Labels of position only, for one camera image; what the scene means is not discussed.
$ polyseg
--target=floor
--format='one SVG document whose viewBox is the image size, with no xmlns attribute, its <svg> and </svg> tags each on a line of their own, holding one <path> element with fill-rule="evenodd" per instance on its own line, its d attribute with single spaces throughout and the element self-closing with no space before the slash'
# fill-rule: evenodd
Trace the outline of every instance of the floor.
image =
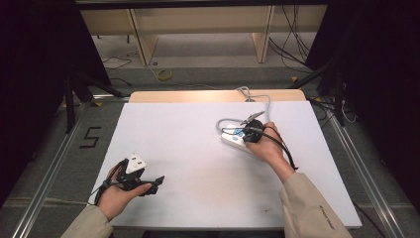
<svg viewBox="0 0 420 238">
<path fill-rule="evenodd" d="M 283 47 L 287 34 L 273 34 L 271 37 L 275 43 Z M 308 48 L 310 48 L 314 37 L 315 34 L 312 33 L 302 34 L 302 39 Z M 212 70 L 215 70 L 215 68 L 221 71 L 225 70 L 227 73 L 235 73 L 235 70 L 244 71 L 244 68 L 250 68 L 248 77 L 255 77 L 256 79 L 271 75 L 265 73 L 274 68 L 290 66 L 297 70 L 308 70 L 294 60 L 282 59 L 272 48 L 267 51 L 265 63 L 258 63 L 250 34 L 159 36 L 150 67 L 141 65 L 133 37 L 130 38 L 129 43 L 127 43 L 127 36 L 101 36 L 99 39 L 97 37 L 92 37 L 92 39 L 105 67 L 108 68 L 110 77 L 112 75 L 120 77 L 120 79 L 113 80 L 115 87 L 130 88 L 128 90 L 136 90 L 136 87 L 128 87 L 121 79 L 125 79 L 132 84 L 145 83 L 142 86 L 149 86 L 148 80 L 154 79 L 150 70 L 170 69 L 178 75 L 197 73 L 196 82 L 194 80 L 181 82 L 185 84 L 200 83 L 201 78 L 199 77 L 211 77 Z M 295 41 L 288 40 L 285 49 L 302 60 Z M 140 77 L 141 81 L 138 78 L 131 77 L 131 74 L 122 77 L 121 75 L 125 75 L 126 72 L 118 69 L 138 70 L 138 73 L 144 73 L 142 74 L 144 76 Z M 305 75 L 305 72 L 291 69 L 283 75 L 284 83 L 291 84 L 293 76 L 301 78 Z M 304 92 L 307 96 L 316 96 L 315 88 L 316 81 L 306 85 Z M 96 94 L 104 94 L 96 88 L 92 88 L 92 91 Z M 92 104 L 86 108 L 85 105 L 80 105 L 78 113 L 84 113 L 85 118 L 89 120 L 81 120 L 80 129 L 75 132 L 75 139 L 68 139 L 65 136 L 65 109 L 58 109 L 51 129 L 43 138 L 43 144 L 38 151 L 37 157 L 39 159 L 28 165 L 25 175 L 18 181 L 10 198 L 0 210 L 0 237 L 13 236 L 13 232 L 19 225 L 28 204 L 39 190 L 39 184 L 49 171 L 50 164 L 61 156 L 59 151 L 62 151 L 62 142 L 73 140 L 69 141 L 70 146 L 67 149 L 68 155 L 66 155 L 71 160 L 63 159 L 60 172 L 58 175 L 54 175 L 52 184 L 46 191 L 48 195 L 46 195 L 42 209 L 38 211 L 36 221 L 29 225 L 28 236 L 56 237 L 65 229 L 71 222 L 72 217 L 77 215 L 83 207 L 86 197 L 85 192 L 92 188 L 91 182 L 87 181 L 96 179 L 97 171 L 112 138 L 113 128 L 118 122 L 118 115 L 123 103 L 122 101 L 111 100 L 104 101 L 100 106 Z M 314 106 L 314 111 L 319 117 L 323 116 L 324 111 L 322 109 Z M 334 155 L 349 195 L 367 214 L 365 216 L 360 212 L 364 226 L 358 230 L 352 230 L 352 235 L 354 237 L 380 237 L 379 232 L 368 221 L 369 217 L 377 224 L 379 230 L 387 234 L 386 237 L 420 237 L 419 214 L 405 197 L 390 172 L 380 162 L 380 156 L 369 140 L 363 123 L 359 121 L 352 123 L 354 115 L 350 114 L 349 120 L 346 120 L 346 127 L 343 129 L 335 125 L 336 121 L 330 114 L 325 116 L 323 120 L 320 120 L 320 126 L 328 146 Z M 101 138 L 97 148 L 80 150 L 79 146 L 85 142 L 83 141 L 85 130 L 96 125 L 102 127 L 97 132 L 97 136 Z M 88 166 L 84 166 L 81 172 L 81 169 L 75 165 Z M 360 165 L 364 168 L 361 172 L 355 170 L 355 167 Z M 367 171 L 371 180 L 363 179 L 363 176 L 366 175 L 364 170 Z M 75 178 L 74 175 L 80 175 L 80 178 Z M 384 217 L 381 215 L 382 212 L 388 212 L 387 214 L 391 216 Z M 117 237 L 140 237 L 139 231 L 124 229 L 117 229 L 116 235 Z"/>
</svg>

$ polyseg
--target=beige jacket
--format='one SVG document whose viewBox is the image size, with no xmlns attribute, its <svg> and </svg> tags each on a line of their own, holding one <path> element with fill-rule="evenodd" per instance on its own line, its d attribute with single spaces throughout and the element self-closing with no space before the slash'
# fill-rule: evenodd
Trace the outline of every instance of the beige jacket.
<svg viewBox="0 0 420 238">
<path fill-rule="evenodd" d="M 305 174 L 288 178 L 280 198 L 286 237 L 352 237 Z M 105 214 L 97 206 L 87 206 L 61 237 L 108 238 L 111 233 Z"/>
</svg>

